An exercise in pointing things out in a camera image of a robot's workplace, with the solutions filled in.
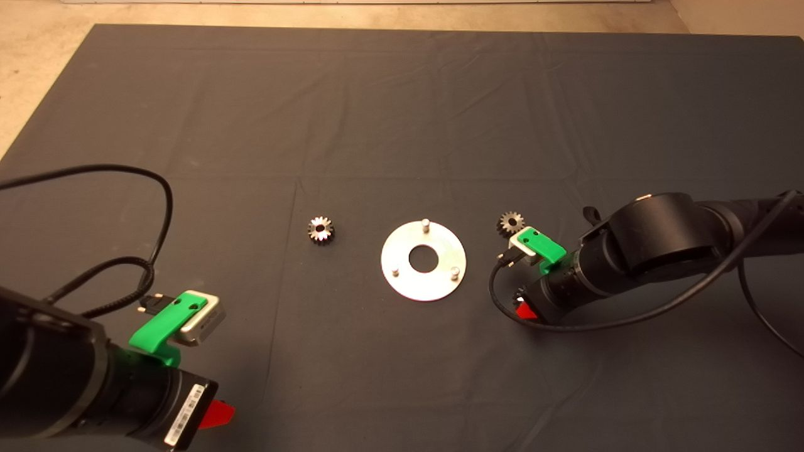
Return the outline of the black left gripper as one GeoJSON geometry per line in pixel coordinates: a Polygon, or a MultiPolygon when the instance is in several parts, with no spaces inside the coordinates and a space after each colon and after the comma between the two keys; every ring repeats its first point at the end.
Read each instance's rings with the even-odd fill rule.
{"type": "Polygon", "coordinates": [[[148,424],[148,444],[163,451],[184,451],[199,429],[229,424],[236,408],[224,401],[213,401],[218,389],[214,380],[170,369],[166,397],[148,424]]]}

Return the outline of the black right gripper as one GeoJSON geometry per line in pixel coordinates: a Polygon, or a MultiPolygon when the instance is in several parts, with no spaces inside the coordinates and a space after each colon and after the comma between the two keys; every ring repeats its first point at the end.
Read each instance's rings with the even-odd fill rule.
{"type": "Polygon", "coordinates": [[[525,287],[525,301],[515,306],[515,314],[521,320],[560,325],[567,311],[552,292],[549,277],[543,276],[525,287]]]}

